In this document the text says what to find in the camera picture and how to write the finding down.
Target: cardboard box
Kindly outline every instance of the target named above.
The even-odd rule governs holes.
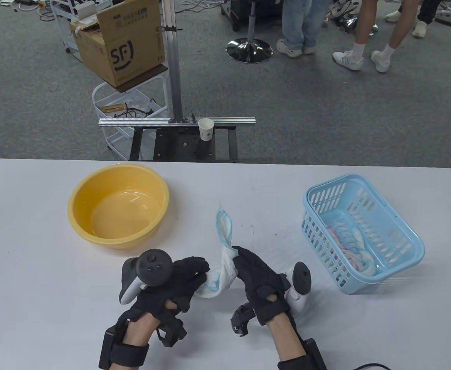
[[[98,25],[89,26],[89,18],[71,23],[72,34],[83,64],[109,84],[119,86],[164,62],[157,0],[125,0],[98,13]]]

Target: white table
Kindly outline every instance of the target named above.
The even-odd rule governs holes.
[[[85,242],[67,220],[67,200],[86,175],[113,162],[0,159],[0,370],[96,369],[104,330],[124,307],[120,269],[138,251]],[[219,263],[215,212],[234,222],[233,243],[277,271],[302,259],[311,269],[310,308],[301,335],[317,341],[329,370],[380,362],[394,370],[451,369],[451,169],[147,163],[166,179],[169,211],[150,247],[174,259]],[[367,177],[426,245],[418,266],[372,295],[347,296],[300,231],[301,199],[346,173]],[[187,337],[174,348],[156,338],[146,369],[275,369],[266,328],[239,338],[229,319],[245,301],[234,282],[213,300],[196,298],[180,318]]]

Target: white sock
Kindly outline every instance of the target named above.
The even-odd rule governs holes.
[[[386,44],[384,51],[382,51],[380,53],[380,56],[379,56],[380,61],[381,62],[389,62],[390,57],[392,56],[394,51],[396,51],[396,49],[394,49],[393,47],[390,47],[388,44]]]
[[[361,60],[365,46],[366,44],[361,45],[354,42],[354,46],[352,47],[352,59],[354,62],[359,62],[359,60]]]

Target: yellow plastic basin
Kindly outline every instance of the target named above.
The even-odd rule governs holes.
[[[164,217],[169,188],[138,164],[117,164],[86,177],[73,191],[68,218],[83,239],[110,248],[141,244]]]

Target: jeans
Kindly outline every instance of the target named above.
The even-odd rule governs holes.
[[[315,46],[329,4],[330,0],[284,0],[284,44],[291,50]]]
[[[421,5],[421,10],[417,16],[418,20],[430,24],[436,15],[436,11],[440,6],[442,0],[424,0]],[[399,12],[402,13],[402,6],[400,5]]]

